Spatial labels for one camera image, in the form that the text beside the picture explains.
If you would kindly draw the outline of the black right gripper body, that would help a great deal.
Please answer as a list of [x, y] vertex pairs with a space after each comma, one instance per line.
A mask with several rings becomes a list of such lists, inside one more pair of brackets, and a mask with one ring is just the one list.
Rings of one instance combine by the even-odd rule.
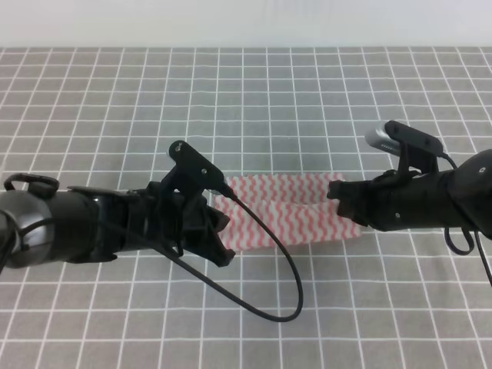
[[461, 214], [447, 190], [450, 174], [441, 171], [407, 181], [375, 178], [357, 200], [357, 220], [379, 231], [459, 228]]

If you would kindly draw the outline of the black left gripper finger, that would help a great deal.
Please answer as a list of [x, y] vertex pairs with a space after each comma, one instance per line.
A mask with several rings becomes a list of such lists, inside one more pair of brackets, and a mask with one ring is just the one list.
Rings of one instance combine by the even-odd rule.
[[202, 234], [219, 234], [230, 222], [230, 218], [226, 214], [207, 204], [201, 206], [199, 214], [201, 217], [200, 229]]
[[228, 266], [234, 258], [234, 251], [227, 249], [218, 234], [210, 230], [187, 231], [184, 234], [184, 249], [219, 268]]

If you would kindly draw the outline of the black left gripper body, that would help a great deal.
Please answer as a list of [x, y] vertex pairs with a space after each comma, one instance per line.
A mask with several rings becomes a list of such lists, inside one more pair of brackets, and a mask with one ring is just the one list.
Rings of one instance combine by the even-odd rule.
[[157, 247], [179, 258], [185, 251], [215, 260], [215, 209], [190, 180], [151, 181], [115, 199], [115, 251]]

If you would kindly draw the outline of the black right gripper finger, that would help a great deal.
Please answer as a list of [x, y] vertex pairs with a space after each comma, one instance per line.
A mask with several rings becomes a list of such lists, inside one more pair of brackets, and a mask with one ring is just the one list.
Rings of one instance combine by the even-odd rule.
[[368, 181], [331, 181], [328, 185], [327, 198], [339, 201], [359, 201], [364, 199]]
[[342, 218], [350, 219], [363, 227], [370, 225], [364, 204], [355, 204], [349, 201], [340, 200], [337, 208], [337, 215]]

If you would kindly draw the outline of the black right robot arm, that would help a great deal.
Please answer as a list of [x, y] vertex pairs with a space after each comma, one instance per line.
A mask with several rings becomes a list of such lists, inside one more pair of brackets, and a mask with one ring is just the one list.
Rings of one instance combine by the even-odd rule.
[[421, 174], [386, 171], [370, 181], [332, 181], [337, 214], [379, 231], [464, 228], [491, 237], [491, 150], [460, 167]]

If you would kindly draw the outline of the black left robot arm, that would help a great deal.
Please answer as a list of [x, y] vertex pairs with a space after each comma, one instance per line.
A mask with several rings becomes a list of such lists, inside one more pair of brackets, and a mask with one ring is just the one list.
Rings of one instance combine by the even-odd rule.
[[218, 267], [235, 252], [219, 233], [228, 216], [199, 187], [181, 193], [165, 178], [126, 192], [71, 186], [27, 173], [9, 176], [1, 193], [1, 266], [19, 269], [63, 261], [113, 261], [122, 252], [157, 248], [196, 254]]

